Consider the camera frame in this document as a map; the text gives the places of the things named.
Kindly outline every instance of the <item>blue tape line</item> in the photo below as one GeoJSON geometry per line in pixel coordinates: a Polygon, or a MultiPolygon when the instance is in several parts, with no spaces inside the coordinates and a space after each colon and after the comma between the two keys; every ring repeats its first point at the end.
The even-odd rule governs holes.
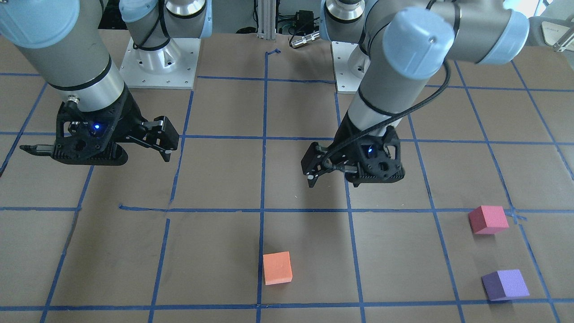
{"type": "Polygon", "coordinates": [[[164,239],[161,243],[160,261],[157,264],[156,283],[153,286],[152,304],[149,310],[148,323],[153,322],[153,313],[156,307],[157,293],[160,290],[161,271],[164,267],[165,247],[168,244],[169,223],[170,219],[169,218],[165,219],[164,239]]]}
{"type": "Polygon", "coordinates": [[[574,92],[574,90],[559,90],[559,89],[528,89],[535,92],[574,92]]]}
{"type": "Polygon", "coordinates": [[[198,79],[215,79],[215,80],[253,80],[253,81],[269,81],[269,82],[288,82],[288,83],[325,83],[335,84],[334,80],[294,80],[294,79],[275,79],[275,78],[241,78],[235,76],[206,76],[200,75],[198,79]]]}
{"type": "Polygon", "coordinates": [[[157,305],[159,310],[251,310],[256,309],[256,304],[202,304],[202,305],[157,305]]]}
{"type": "Polygon", "coordinates": [[[179,161],[177,162],[176,174],[173,176],[172,193],[169,196],[169,203],[173,202],[173,200],[176,198],[177,181],[179,180],[179,171],[181,169],[181,159],[183,158],[184,148],[185,148],[185,137],[181,139],[180,157],[179,161]]]}
{"type": "Polygon", "coordinates": [[[34,73],[0,73],[0,76],[40,76],[34,73]]]}
{"type": "MultiPolygon", "coordinates": [[[[574,303],[574,298],[552,298],[553,303],[574,303]]],[[[547,298],[523,298],[512,301],[492,302],[486,299],[461,300],[461,305],[489,305],[502,303],[539,304],[548,303],[547,298]]],[[[338,308],[338,307],[414,307],[414,306],[452,306],[456,301],[411,301],[411,302],[342,302],[342,303],[274,303],[274,304],[178,304],[156,305],[155,311],[159,310],[253,310],[261,309],[306,309],[306,308],[338,308]]],[[[36,312],[43,306],[0,306],[0,312],[36,312]]],[[[150,305],[80,305],[50,306],[49,311],[139,311],[150,310],[150,305]]]]}
{"type": "MultiPolygon", "coordinates": [[[[265,228],[265,163],[266,163],[266,153],[267,153],[267,92],[269,90],[269,81],[267,77],[269,75],[269,55],[273,53],[279,53],[279,49],[275,49],[273,52],[265,52],[265,83],[263,88],[263,147],[262,147],[262,157],[261,157],[261,203],[259,207],[259,252],[257,259],[257,304],[262,302],[263,293],[263,237],[265,228]]],[[[261,323],[261,308],[257,307],[257,313],[255,315],[256,323],[261,323]]]]}
{"type": "Polygon", "coordinates": [[[325,83],[335,84],[334,80],[290,80],[290,79],[267,79],[270,82],[289,82],[289,83],[325,83]]]}
{"type": "Polygon", "coordinates": [[[186,134],[183,137],[193,139],[242,139],[242,140],[261,140],[259,136],[221,136],[218,134],[186,134]]]}
{"type": "Polygon", "coordinates": [[[532,247],[530,246],[530,242],[528,241],[528,237],[526,237],[526,232],[524,231],[524,227],[522,224],[518,224],[520,227],[520,232],[522,233],[522,238],[524,239],[524,243],[526,244],[526,249],[528,249],[528,253],[530,254],[530,258],[532,259],[532,263],[534,264],[534,268],[536,269],[536,274],[538,274],[538,278],[540,283],[542,284],[542,288],[544,289],[544,294],[550,304],[550,308],[552,308],[552,313],[554,314],[554,319],[556,323],[560,323],[560,318],[558,317],[558,312],[556,312],[556,308],[554,306],[554,302],[550,297],[550,292],[548,291],[548,287],[546,286],[546,281],[544,281],[544,277],[542,276],[542,272],[540,271],[540,266],[538,266],[538,262],[536,261],[536,257],[534,257],[534,252],[532,251],[532,247]]]}
{"type": "MultiPolygon", "coordinates": [[[[120,205],[119,209],[127,211],[154,211],[162,213],[259,213],[273,212],[273,213],[345,213],[347,209],[185,209],[185,208],[174,208],[174,209],[156,209],[152,207],[135,207],[135,206],[125,206],[120,205]]],[[[468,213],[472,209],[351,209],[353,213],[449,213],[449,212],[465,212],[468,213]]],[[[574,210],[518,210],[524,213],[574,213],[574,210]]],[[[527,221],[528,219],[523,216],[516,215],[519,219],[527,221]]]]}
{"type": "Polygon", "coordinates": [[[0,312],[41,311],[43,306],[0,306],[0,312]]]}
{"type": "Polygon", "coordinates": [[[484,136],[484,140],[486,141],[486,145],[487,145],[487,147],[488,147],[488,151],[490,152],[490,155],[491,155],[491,157],[492,157],[492,161],[494,162],[494,167],[497,169],[498,178],[500,179],[500,181],[501,181],[501,183],[502,183],[502,187],[503,187],[504,193],[505,193],[505,195],[506,195],[506,200],[508,201],[508,204],[509,204],[509,206],[510,206],[510,211],[512,212],[512,215],[513,215],[514,224],[517,224],[517,223],[518,223],[518,219],[516,219],[516,216],[515,216],[516,212],[515,212],[515,210],[514,210],[514,205],[513,205],[513,203],[512,203],[512,199],[510,198],[510,193],[509,193],[509,191],[508,191],[508,187],[506,186],[506,182],[505,182],[505,180],[504,180],[504,176],[502,175],[502,170],[501,170],[501,168],[500,168],[500,165],[498,164],[498,160],[497,160],[496,156],[494,155],[494,150],[492,149],[492,146],[491,146],[491,144],[490,144],[490,142],[489,142],[489,140],[488,140],[488,135],[486,134],[486,130],[484,129],[484,126],[482,125],[482,121],[480,120],[480,116],[479,116],[479,114],[478,114],[478,110],[476,109],[476,106],[475,106],[475,104],[474,104],[474,101],[472,100],[472,96],[471,96],[471,94],[470,94],[470,91],[468,90],[468,87],[467,87],[467,85],[466,85],[466,82],[464,81],[464,77],[463,77],[462,71],[460,70],[460,67],[459,67],[459,65],[458,65],[458,63],[457,63],[456,61],[455,61],[455,67],[456,67],[457,72],[459,73],[460,80],[462,81],[463,86],[464,86],[464,88],[465,88],[464,90],[465,90],[466,93],[467,93],[468,100],[470,101],[470,105],[472,106],[472,111],[474,112],[474,115],[476,116],[476,120],[477,120],[478,125],[479,125],[479,127],[480,127],[480,131],[482,131],[482,135],[484,136]]]}
{"type": "Polygon", "coordinates": [[[86,176],[86,181],[84,182],[84,186],[82,188],[82,193],[80,194],[80,198],[78,199],[77,208],[74,212],[74,216],[72,219],[72,225],[68,232],[68,236],[66,237],[66,242],[64,243],[64,248],[60,255],[60,261],[58,262],[58,267],[56,268],[56,273],[54,274],[54,279],[52,281],[52,285],[50,287],[50,292],[48,293],[48,297],[46,299],[46,304],[44,305],[44,309],[42,310],[42,316],[40,317],[40,323],[44,323],[46,321],[46,315],[48,315],[48,310],[50,304],[52,303],[52,297],[54,296],[54,292],[56,291],[56,285],[58,284],[58,280],[60,279],[60,273],[62,272],[62,266],[64,265],[64,260],[66,258],[66,254],[68,252],[68,246],[72,239],[73,231],[76,228],[78,211],[82,208],[82,202],[84,201],[84,197],[86,197],[86,191],[88,190],[88,185],[90,183],[90,179],[92,178],[92,174],[94,171],[94,166],[90,166],[90,170],[88,171],[88,175],[86,176]]]}
{"type": "Polygon", "coordinates": [[[42,207],[42,206],[0,206],[0,211],[46,211],[46,212],[75,212],[76,207],[42,207]]]}
{"type": "Polygon", "coordinates": [[[433,210],[435,210],[435,211],[433,211],[433,217],[435,218],[435,225],[436,225],[436,230],[437,230],[437,232],[438,232],[438,234],[439,234],[440,244],[441,244],[441,246],[442,246],[442,248],[443,248],[443,255],[444,255],[444,260],[445,260],[445,262],[446,262],[446,264],[447,264],[448,275],[449,275],[449,277],[450,277],[450,279],[451,279],[452,291],[453,291],[453,293],[454,293],[454,295],[455,295],[456,307],[457,307],[458,310],[459,310],[460,322],[461,322],[461,323],[465,323],[466,321],[465,321],[465,319],[464,319],[463,308],[462,308],[462,305],[460,304],[459,291],[458,291],[458,288],[456,287],[455,274],[454,274],[454,272],[452,271],[451,260],[450,260],[450,258],[448,257],[447,243],[446,243],[446,241],[444,240],[443,229],[442,229],[441,226],[440,226],[439,215],[438,215],[437,212],[436,212],[435,202],[434,202],[434,200],[433,200],[432,193],[431,193],[431,186],[430,186],[430,184],[429,184],[428,176],[426,175],[426,167],[425,167],[425,164],[424,164],[423,159],[422,159],[421,149],[420,149],[420,147],[419,147],[419,145],[418,145],[417,134],[416,134],[416,132],[414,131],[414,124],[413,124],[413,120],[412,120],[410,114],[408,115],[408,118],[409,118],[410,131],[411,131],[411,133],[412,133],[412,135],[413,135],[413,139],[414,139],[414,146],[415,146],[415,148],[416,148],[416,150],[417,150],[418,162],[419,162],[420,165],[421,165],[422,177],[424,178],[425,187],[426,187],[426,192],[427,192],[428,197],[429,197],[430,207],[431,207],[433,210]]]}
{"type": "Polygon", "coordinates": [[[528,89],[528,86],[526,86],[526,82],[524,82],[524,79],[522,78],[522,75],[520,74],[520,72],[518,71],[518,67],[516,67],[516,64],[514,64],[514,61],[511,61],[512,66],[514,67],[514,70],[516,71],[516,74],[518,74],[518,77],[520,78],[520,82],[522,82],[522,85],[524,86],[524,89],[526,89],[526,92],[528,93],[528,97],[530,98],[530,100],[532,101],[532,105],[534,106],[534,108],[536,109],[536,113],[538,113],[538,116],[540,117],[540,120],[542,121],[542,124],[544,125],[544,128],[546,128],[546,131],[548,132],[548,136],[550,136],[550,139],[552,140],[552,142],[554,143],[554,145],[556,146],[556,150],[558,151],[558,154],[560,155],[560,158],[562,159],[562,162],[564,163],[564,166],[566,167],[566,170],[568,171],[568,173],[570,173],[570,178],[572,180],[574,180],[574,173],[572,172],[572,169],[570,168],[570,165],[568,164],[568,161],[566,160],[566,158],[564,157],[564,154],[562,153],[562,149],[560,149],[560,146],[558,146],[556,144],[556,139],[554,137],[554,135],[552,134],[552,132],[550,131],[550,127],[548,127],[548,124],[546,123],[546,120],[544,119],[544,117],[542,116],[542,113],[540,112],[540,109],[538,108],[538,105],[536,104],[536,101],[534,100],[534,97],[532,96],[532,93],[530,93],[530,90],[528,89]]]}
{"type": "Polygon", "coordinates": [[[84,182],[84,187],[82,188],[82,193],[80,194],[80,199],[77,202],[76,211],[72,217],[72,225],[70,226],[70,230],[68,231],[68,237],[66,238],[66,242],[64,244],[64,250],[62,251],[63,254],[68,253],[68,247],[72,241],[72,236],[74,231],[76,230],[77,219],[80,215],[80,210],[82,209],[82,203],[84,202],[84,198],[86,197],[86,191],[88,190],[88,185],[90,180],[92,179],[92,174],[94,173],[94,166],[90,166],[90,170],[88,171],[88,175],[86,176],[86,181],[84,182]]]}
{"type": "Polygon", "coordinates": [[[142,311],[150,310],[149,305],[81,305],[81,306],[50,306],[50,311],[142,311]]]}
{"type": "Polygon", "coordinates": [[[26,120],[24,120],[24,124],[22,125],[22,127],[20,128],[20,131],[16,135],[16,139],[14,140],[14,143],[12,144],[12,147],[10,148],[8,155],[6,155],[6,159],[2,163],[2,167],[0,167],[0,177],[4,173],[4,170],[6,170],[6,167],[8,166],[8,162],[10,161],[10,158],[12,157],[12,154],[14,153],[16,146],[18,145],[18,142],[20,141],[20,138],[22,137],[22,133],[24,132],[24,129],[26,129],[28,122],[30,122],[30,119],[32,118],[32,114],[34,114],[34,111],[36,111],[36,107],[38,106],[38,103],[40,102],[42,95],[44,95],[44,91],[46,90],[47,85],[48,85],[47,83],[44,83],[44,85],[42,86],[42,89],[40,90],[40,93],[38,94],[38,97],[36,98],[36,101],[34,102],[32,109],[30,109],[30,113],[28,113],[26,120]]]}
{"type": "Polygon", "coordinates": [[[536,209],[516,209],[516,211],[521,213],[558,213],[558,214],[571,214],[574,210],[536,210],[536,209]]]}
{"type": "Polygon", "coordinates": [[[239,78],[234,76],[205,76],[200,75],[197,77],[198,79],[215,79],[215,80],[258,80],[264,81],[264,78],[239,78]]]}
{"type": "Polygon", "coordinates": [[[169,203],[173,202],[173,200],[176,198],[177,181],[179,180],[179,171],[181,169],[181,160],[183,159],[183,152],[184,152],[184,148],[185,148],[185,138],[186,138],[185,134],[187,133],[187,128],[189,127],[189,117],[191,115],[192,105],[193,105],[193,91],[191,91],[189,93],[189,100],[187,103],[187,112],[185,114],[185,122],[183,125],[183,136],[181,138],[181,144],[180,144],[180,157],[179,157],[179,161],[177,162],[176,174],[173,177],[172,192],[169,196],[169,203]]]}
{"type": "MultiPolygon", "coordinates": [[[[341,111],[339,108],[339,97],[337,92],[335,92],[335,112],[337,114],[337,125],[341,126],[341,111]]],[[[349,220],[349,231],[351,235],[351,249],[353,252],[353,264],[355,266],[355,280],[357,284],[357,294],[359,298],[359,310],[360,310],[360,320],[361,323],[366,323],[367,318],[364,313],[364,306],[363,304],[363,285],[360,280],[360,270],[359,270],[359,257],[357,255],[357,248],[356,248],[356,240],[355,240],[355,226],[353,224],[353,213],[352,213],[352,206],[351,206],[351,194],[349,192],[349,183],[345,178],[343,178],[345,182],[345,197],[347,199],[347,216],[349,220]]]]}
{"type": "Polygon", "coordinates": [[[60,261],[58,262],[58,267],[56,268],[56,273],[54,274],[54,280],[52,281],[52,285],[50,287],[50,292],[48,293],[48,297],[46,299],[46,304],[44,305],[44,309],[42,310],[40,323],[44,323],[46,321],[46,315],[48,315],[48,308],[50,307],[50,303],[52,303],[52,297],[54,296],[56,285],[58,284],[58,280],[60,279],[60,273],[62,272],[62,266],[64,265],[65,258],[66,254],[62,252],[62,254],[60,255],[60,261]]]}
{"type": "Polygon", "coordinates": [[[355,226],[353,224],[353,213],[351,211],[351,196],[349,193],[349,183],[346,179],[343,178],[345,181],[345,195],[347,197],[347,215],[349,220],[349,230],[351,234],[351,249],[353,252],[353,264],[355,266],[355,280],[357,284],[357,294],[359,297],[359,304],[360,304],[360,319],[361,323],[366,323],[367,319],[364,313],[364,306],[363,304],[363,285],[360,281],[360,269],[359,269],[359,257],[357,255],[357,246],[355,240],[355,226]]]}

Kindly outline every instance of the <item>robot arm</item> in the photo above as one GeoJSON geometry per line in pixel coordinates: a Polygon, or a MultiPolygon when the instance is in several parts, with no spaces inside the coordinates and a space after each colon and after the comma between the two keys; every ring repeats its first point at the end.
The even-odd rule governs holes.
{"type": "MultiPolygon", "coordinates": [[[[56,117],[55,143],[20,148],[65,164],[118,166],[127,161],[127,153],[118,143],[136,143],[159,151],[168,162],[171,151],[178,148],[179,134],[166,116],[148,121],[141,115],[98,33],[106,3],[101,0],[40,0],[34,1],[34,5],[27,1],[0,3],[0,32],[16,45],[63,101],[56,117]]],[[[124,19],[130,20],[130,32],[140,41],[139,50],[143,53],[165,50],[173,43],[172,36],[211,35],[211,0],[167,3],[122,0],[122,5],[124,19]],[[168,12],[165,19],[159,19],[159,12],[164,10],[168,12]],[[161,23],[161,28],[157,24],[147,25],[153,19],[161,23]],[[150,30],[148,39],[142,39],[141,35],[150,30]]],[[[169,72],[175,60],[165,58],[160,62],[165,67],[162,72],[169,72]]]]}
{"type": "MultiPolygon", "coordinates": [[[[326,3],[323,10],[329,11],[326,3]]],[[[413,105],[445,59],[504,64],[522,49],[529,31],[526,17],[505,10],[498,0],[371,0],[362,15],[362,36],[354,41],[359,45],[351,55],[360,63],[350,62],[363,67],[362,81],[333,143],[329,147],[312,143],[301,161],[310,187],[319,176],[335,170],[344,172],[355,187],[402,179],[405,170],[394,127],[446,88],[450,69],[445,62],[443,85],[413,105]]],[[[324,17],[321,34],[344,41],[339,29],[345,24],[333,24],[328,14],[324,17]]]]}

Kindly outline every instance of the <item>black band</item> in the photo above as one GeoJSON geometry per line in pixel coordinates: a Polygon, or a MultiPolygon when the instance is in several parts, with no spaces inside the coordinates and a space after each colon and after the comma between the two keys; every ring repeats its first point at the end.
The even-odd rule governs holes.
{"type": "Polygon", "coordinates": [[[377,32],[371,37],[371,39],[369,39],[369,44],[367,46],[367,50],[369,51],[369,53],[371,52],[371,45],[373,44],[373,40],[377,37],[377,35],[385,28],[387,27],[390,22],[379,22],[379,25],[383,24],[378,30],[377,32]]]}
{"type": "Polygon", "coordinates": [[[459,35],[459,29],[460,29],[460,6],[458,2],[452,2],[452,3],[455,6],[455,25],[453,26],[453,28],[455,30],[455,39],[456,39],[456,36],[459,35]]]}
{"type": "Polygon", "coordinates": [[[357,91],[357,93],[359,94],[360,99],[363,100],[364,104],[367,105],[371,110],[377,112],[378,114],[383,114],[384,116],[389,116],[389,117],[396,117],[399,115],[398,113],[390,113],[390,112],[383,111],[383,110],[377,108],[376,106],[374,106],[371,102],[369,102],[369,100],[364,98],[363,92],[360,90],[360,88],[357,91]]]}
{"type": "Polygon", "coordinates": [[[155,47],[138,46],[138,49],[141,49],[142,51],[146,51],[146,52],[153,52],[153,51],[156,51],[158,49],[162,49],[163,47],[166,47],[169,44],[170,40],[171,40],[171,38],[168,38],[163,44],[155,46],[155,47]]]}
{"type": "Polygon", "coordinates": [[[169,11],[169,9],[168,9],[168,13],[169,13],[170,15],[172,15],[172,16],[178,18],[178,19],[191,19],[191,18],[195,18],[195,17],[201,15],[202,12],[205,10],[205,7],[207,7],[207,1],[203,4],[203,7],[201,7],[201,9],[199,9],[198,12],[192,13],[192,14],[190,14],[190,15],[188,15],[188,16],[181,16],[181,15],[179,15],[179,14],[172,13],[171,11],[169,11]]]}
{"type": "Polygon", "coordinates": [[[96,76],[96,78],[94,78],[93,80],[90,80],[88,82],[85,82],[83,84],[80,85],[74,85],[74,86],[58,86],[58,85],[53,85],[51,83],[49,83],[54,89],[56,90],[60,90],[60,91],[79,91],[79,90],[83,90],[86,89],[98,82],[100,82],[103,78],[106,77],[106,75],[108,74],[108,72],[110,72],[111,69],[111,57],[110,60],[108,61],[108,65],[106,66],[106,68],[104,68],[104,70],[100,73],[100,75],[96,76]]]}
{"type": "Polygon", "coordinates": [[[160,19],[161,31],[164,32],[164,36],[167,38],[169,37],[168,28],[165,26],[165,17],[164,17],[164,7],[165,7],[165,0],[160,0],[158,5],[160,6],[160,14],[158,18],[160,19]]]}
{"type": "Polygon", "coordinates": [[[327,9],[326,4],[325,4],[325,11],[327,12],[327,14],[329,15],[329,17],[331,19],[335,20],[336,22],[338,22],[340,24],[352,24],[353,22],[355,22],[361,18],[361,16],[359,16],[358,18],[355,18],[355,19],[351,19],[351,20],[343,20],[341,18],[337,18],[337,17],[333,16],[333,14],[329,11],[329,9],[327,9]]]}

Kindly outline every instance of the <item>table surface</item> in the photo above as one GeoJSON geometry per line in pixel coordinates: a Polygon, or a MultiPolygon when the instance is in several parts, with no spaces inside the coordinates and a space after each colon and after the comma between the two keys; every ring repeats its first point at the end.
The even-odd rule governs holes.
{"type": "MultiPolygon", "coordinates": [[[[100,33],[121,64],[129,34],[100,33]]],[[[336,93],[330,43],[287,43],[203,40],[193,91],[132,90],[183,134],[172,161],[125,144],[124,166],[90,167],[17,149],[53,141],[60,99],[0,38],[0,321],[574,321],[574,72],[560,54],[451,62],[450,87],[398,127],[404,180],[355,189],[333,173],[309,189],[300,159],[352,95],[336,93]],[[473,235],[479,205],[502,205],[510,228],[473,235]],[[281,251],[293,281],[265,286],[262,254],[281,251]],[[481,276],[508,269],[530,297],[489,303],[481,276]]]]}

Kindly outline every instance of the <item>red foam block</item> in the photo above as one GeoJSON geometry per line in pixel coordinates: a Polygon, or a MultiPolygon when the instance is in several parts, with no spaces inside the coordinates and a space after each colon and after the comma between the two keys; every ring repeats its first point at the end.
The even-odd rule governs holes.
{"type": "Polygon", "coordinates": [[[265,285],[288,283],[293,280],[289,251],[263,255],[265,285]]]}
{"type": "Polygon", "coordinates": [[[495,234],[509,227],[501,206],[479,206],[468,214],[468,218],[475,234],[495,234]]]}

